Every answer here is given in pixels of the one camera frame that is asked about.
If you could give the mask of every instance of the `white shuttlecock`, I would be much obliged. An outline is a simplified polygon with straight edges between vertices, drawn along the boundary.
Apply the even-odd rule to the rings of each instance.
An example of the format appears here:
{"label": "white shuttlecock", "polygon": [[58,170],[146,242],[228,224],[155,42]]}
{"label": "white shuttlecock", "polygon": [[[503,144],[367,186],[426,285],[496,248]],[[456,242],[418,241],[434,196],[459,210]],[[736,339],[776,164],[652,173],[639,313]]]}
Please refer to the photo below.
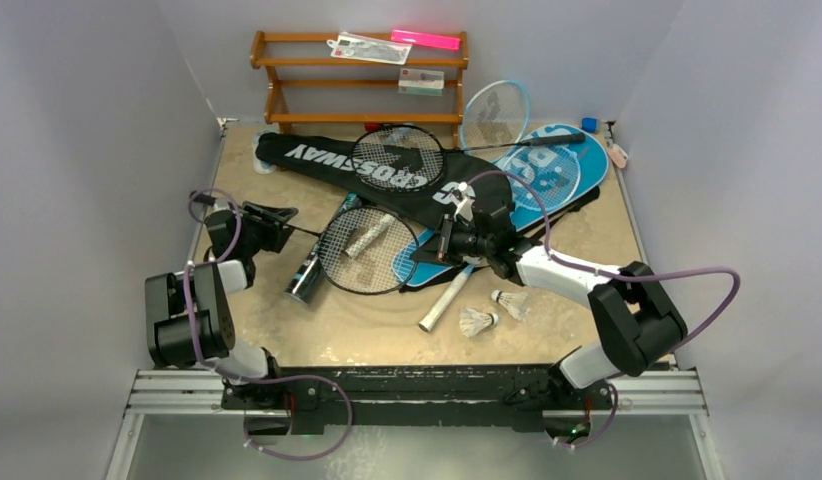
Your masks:
{"label": "white shuttlecock", "polygon": [[508,293],[502,290],[494,290],[491,292],[491,299],[505,307],[508,313],[518,321],[523,321],[526,314],[529,313],[529,305],[526,300],[529,298],[528,293]]}
{"label": "white shuttlecock", "polygon": [[484,313],[472,308],[461,310],[461,333],[465,337],[475,336],[482,330],[499,323],[499,315],[495,313]]}

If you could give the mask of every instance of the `work surface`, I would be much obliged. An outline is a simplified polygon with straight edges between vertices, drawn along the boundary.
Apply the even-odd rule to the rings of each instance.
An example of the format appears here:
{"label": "work surface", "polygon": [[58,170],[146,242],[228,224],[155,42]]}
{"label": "work surface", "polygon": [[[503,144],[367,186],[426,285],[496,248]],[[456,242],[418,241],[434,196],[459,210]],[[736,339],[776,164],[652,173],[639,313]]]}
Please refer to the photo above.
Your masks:
{"label": "work surface", "polygon": [[[252,139],[267,126],[228,128],[214,186],[238,202],[299,209],[291,224],[321,231],[346,196],[345,191],[292,172],[255,173]],[[360,126],[301,126],[296,133],[355,140]],[[447,132],[439,135],[451,145]],[[600,198],[578,213],[565,215],[552,232],[553,248],[602,264],[626,265],[639,259],[635,236],[613,170]],[[432,333],[417,327],[446,285],[419,292],[359,296],[332,287],[325,279],[310,305],[283,293],[315,243],[294,233],[281,254],[255,256],[254,286],[230,295],[229,307],[241,339],[272,352],[281,365],[407,365],[555,362],[579,345],[597,339],[590,311],[535,288],[498,278],[490,269],[474,273]],[[197,252],[208,247],[202,233]],[[494,289],[529,292],[531,310],[517,322],[490,300]],[[458,326],[464,308],[495,311],[499,326],[465,338]]]}

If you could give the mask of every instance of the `white wall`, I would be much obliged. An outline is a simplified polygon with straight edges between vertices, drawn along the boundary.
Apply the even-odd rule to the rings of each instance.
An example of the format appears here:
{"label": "white wall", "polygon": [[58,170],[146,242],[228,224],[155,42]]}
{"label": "white wall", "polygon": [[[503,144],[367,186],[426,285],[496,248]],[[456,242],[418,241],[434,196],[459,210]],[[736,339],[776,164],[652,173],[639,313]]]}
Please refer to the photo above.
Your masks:
{"label": "white wall", "polygon": [[[482,86],[509,78],[526,84],[535,119],[617,118],[682,4],[682,0],[158,1],[214,111],[243,119],[262,118],[266,102],[267,76],[249,65],[257,30],[393,28],[468,32],[471,51],[465,101]],[[311,50],[311,56],[328,53],[325,46]],[[397,75],[395,69],[378,70]],[[360,71],[346,70],[343,75],[361,75]],[[308,72],[313,67],[295,73]],[[447,108],[439,99],[355,90],[340,95],[337,90],[291,91],[288,100],[300,112]]]}
{"label": "white wall", "polygon": [[[729,478],[822,479],[822,0],[686,2],[618,133],[651,262],[743,277],[682,352]],[[669,289],[695,323],[727,284]]]}
{"label": "white wall", "polygon": [[0,1],[0,480],[104,476],[217,142],[153,0]]}

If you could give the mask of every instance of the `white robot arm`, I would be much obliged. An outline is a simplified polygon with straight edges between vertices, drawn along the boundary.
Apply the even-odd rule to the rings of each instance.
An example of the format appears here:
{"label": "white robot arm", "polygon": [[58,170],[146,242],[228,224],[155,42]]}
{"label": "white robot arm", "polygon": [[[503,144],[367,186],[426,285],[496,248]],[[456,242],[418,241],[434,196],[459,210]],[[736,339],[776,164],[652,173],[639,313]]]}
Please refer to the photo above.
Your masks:
{"label": "white robot arm", "polygon": [[[507,208],[476,211],[472,197],[461,197],[455,215],[444,219],[440,236],[427,244],[437,245],[437,261],[459,265],[466,257],[484,257],[498,276],[550,290],[593,313],[599,341],[556,366],[572,388],[581,390],[620,372],[640,375],[687,335],[684,320],[658,282],[633,284],[598,274],[651,275],[647,265],[600,265],[555,252],[588,271],[566,266],[552,259],[544,246],[518,236]],[[638,306],[634,312],[632,305]]]}

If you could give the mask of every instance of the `racket handle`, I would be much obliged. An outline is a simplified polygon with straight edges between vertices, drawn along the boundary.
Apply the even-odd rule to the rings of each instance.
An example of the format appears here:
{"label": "racket handle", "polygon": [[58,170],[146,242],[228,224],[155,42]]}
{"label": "racket handle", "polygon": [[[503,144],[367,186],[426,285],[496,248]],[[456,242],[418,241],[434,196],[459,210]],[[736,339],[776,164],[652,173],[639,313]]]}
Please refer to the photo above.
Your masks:
{"label": "racket handle", "polygon": [[563,145],[566,143],[583,143],[585,141],[584,132],[566,133],[564,135],[552,135],[550,137],[530,138],[526,141],[527,147],[539,147],[541,145]]}
{"label": "racket handle", "polygon": [[449,284],[449,287],[446,288],[443,295],[441,295],[438,301],[435,302],[429,310],[429,313],[427,313],[426,316],[420,320],[420,323],[417,324],[421,330],[426,333],[430,333],[432,331],[440,316],[443,315],[443,312],[446,311],[446,308],[450,303],[452,303],[452,300],[455,299],[455,296],[458,295],[458,292],[461,291],[464,284],[467,283],[467,279],[470,278],[470,274],[473,273],[474,268],[476,268],[475,265],[472,263],[468,264],[464,267],[464,270],[452,279],[452,283]]}
{"label": "racket handle", "polygon": [[[358,195],[350,193],[346,195],[343,203],[338,207],[337,213],[361,205],[361,203],[361,198],[358,197]],[[297,302],[308,304],[311,298],[313,298],[314,293],[316,293],[317,287],[320,286],[321,279],[323,278],[323,267],[320,265],[319,245],[319,241],[314,243],[305,261],[302,262],[299,270],[296,271],[296,275],[290,279],[290,283],[288,283],[287,288],[284,289],[284,293]]]}
{"label": "racket handle", "polygon": [[349,246],[344,252],[349,255],[349,258],[355,258],[358,256],[359,253],[363,252],[365,248],[371,243],[373,240],[379,238],[379,235],[382,234],[385,230],[388,229],[393,222],[396,220],[394,219],[393,215],[386,213],[382,218],[379,219],[379,222],[373,226],[367,233],[361,236],[355,243]]}

